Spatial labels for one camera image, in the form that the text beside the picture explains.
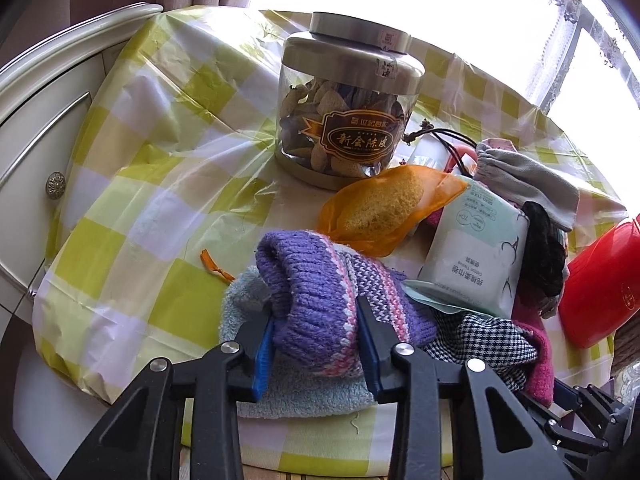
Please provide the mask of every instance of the red container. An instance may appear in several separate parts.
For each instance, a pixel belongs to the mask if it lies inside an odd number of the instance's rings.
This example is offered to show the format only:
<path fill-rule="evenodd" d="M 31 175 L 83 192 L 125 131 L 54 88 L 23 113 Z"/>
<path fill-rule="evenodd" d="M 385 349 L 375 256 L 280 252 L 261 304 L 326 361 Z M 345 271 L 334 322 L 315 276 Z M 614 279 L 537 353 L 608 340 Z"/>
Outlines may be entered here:
<path fill-rule="evenodd" d="M 640 308 L 639 219 L 623 221 L 569 263 L 558 313 L 580 348 L 606 338 Z"/>

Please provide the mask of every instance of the black cord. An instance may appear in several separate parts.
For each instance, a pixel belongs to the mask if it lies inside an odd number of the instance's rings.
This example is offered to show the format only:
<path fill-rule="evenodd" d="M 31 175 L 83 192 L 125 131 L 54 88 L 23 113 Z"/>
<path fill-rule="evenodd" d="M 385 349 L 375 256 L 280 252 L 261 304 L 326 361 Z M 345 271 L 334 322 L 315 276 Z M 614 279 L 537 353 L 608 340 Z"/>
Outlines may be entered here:
<path fill-rule="evenodd" d="M 460 142 L 471 146 L 473 149 L 475 149 L 477 146 L 476 142 L 471 137 L 467 137 L 465 134 L 461 134 L 460 132 L 451 130 L 449 128 L 435 128 L 433 124 L 431 124 L 427 119 L 423 120 L 420 123 L 420 130 L 410 134 L 404 134 L 402 136 L 402 140 L 409 144 L 418 137 L 430 133 L 442 134 L 446 135 L 447 137 L 452 137 L 453 139 L 459 140 Z"/>
<path fill-rule="evenodd" d="M 453 160 L 455 161 L 456 166 L 460 170 L 460 173 L 462 173 L 464 176 L 468 176 L 469 178 L 473 178 L 473 176 L 467 171 L 467 169 L 466 169 L 464 163 L 462 162 L 462 159 L 458 155 L 458 152 L 456 151 L 456 149 L 449 142 L 447 142 L 441 136 L 439 136 L 437 133 L 435 133 L 433 131 L 430 132 L 430 133 L 436 139 L 438 139 L 440 141 L 440 143 L 447 149 L 449 154 L 453 157 Z"/>
<path fill-rule="evenodd" d="M 472 175 L 466 169 L 456 149 L 452 146 L 450 142 L 447 142 L 446 140 L 444 140 L 439 134 L 453 137 L 454 139 L 464 142 L 465 144 L 468 144 L 473 149 L 475 149 L 476 143 L 474 142 L 473 139 L 455 130 L 449 130 L 448 128 L 434 128 L 433 124 L 431 124 L 427 119 L 423 120 L 420 123 L 420 128 L 421 129 L 417 132 L 413 132 L 411 134 L 404 134 L 402 136 L 402 140 L 404 140 L 404 142 L 406 142 L 407 144 L 410 144 L 420 136 L 423 136 L 425 134 L 431 134 L 440 142 L 440 144 L 442 144 L 445 147 L 445 149 L 449 152 L 449 155 L 452 156 L 453 160 L 456 163 L 456 166 L 460 170 L 460 173 L 463 174 L 464 176 L 468 176 L 469 178 L 473 178 Z"/>

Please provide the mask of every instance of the metal lid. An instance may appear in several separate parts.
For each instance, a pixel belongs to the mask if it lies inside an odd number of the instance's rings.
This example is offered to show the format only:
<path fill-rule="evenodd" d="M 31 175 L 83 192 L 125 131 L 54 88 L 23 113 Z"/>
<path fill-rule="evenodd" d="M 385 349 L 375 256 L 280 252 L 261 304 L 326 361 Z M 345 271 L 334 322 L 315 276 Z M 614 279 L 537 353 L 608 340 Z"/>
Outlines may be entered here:
<path fill-rule="evenodd" d="M 402 30 L 332 12 L 314 12 L 309 32 L 357 41 L 398 54 L 407 54 L 411 45 L 411 35 Z"/>
<path fill-rule="evenodd" d="M 424 76 L 422 63 L 408 54 L 310 32 L 286 39 L 282 64 L 318 78 L 394 95 L 419 94 Z"/>

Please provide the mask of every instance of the orange mesh bag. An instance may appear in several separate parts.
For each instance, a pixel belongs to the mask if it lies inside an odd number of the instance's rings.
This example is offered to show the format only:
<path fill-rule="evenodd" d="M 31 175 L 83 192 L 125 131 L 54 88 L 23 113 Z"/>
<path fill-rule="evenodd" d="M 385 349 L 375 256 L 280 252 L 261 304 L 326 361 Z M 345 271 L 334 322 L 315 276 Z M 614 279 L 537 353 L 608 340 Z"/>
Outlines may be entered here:
<path fill-rule="evenodd" d="M 398 166 L 341 189 L 322 207 L 317 231 L 373 257 L 391 254 L 420 221 L 466 189 L 451 174 Z"/>

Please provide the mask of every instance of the black fabric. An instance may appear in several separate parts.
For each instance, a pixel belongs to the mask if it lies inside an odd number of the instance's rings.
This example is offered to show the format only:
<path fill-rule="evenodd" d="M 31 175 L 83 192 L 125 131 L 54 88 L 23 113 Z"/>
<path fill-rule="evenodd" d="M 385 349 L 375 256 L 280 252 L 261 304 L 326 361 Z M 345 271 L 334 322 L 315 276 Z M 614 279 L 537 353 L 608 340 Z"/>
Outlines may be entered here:
<path fill-rule="evenodd" d="M 520 279 L 539 288 L 546 297 L 562 292 L 562 269 L 566 252 L 556 239 L 554 228 L 545 209 L 536 202 L 525 202 L 522 211 L 529 218 L 529 231 L 522 257 Z"/>

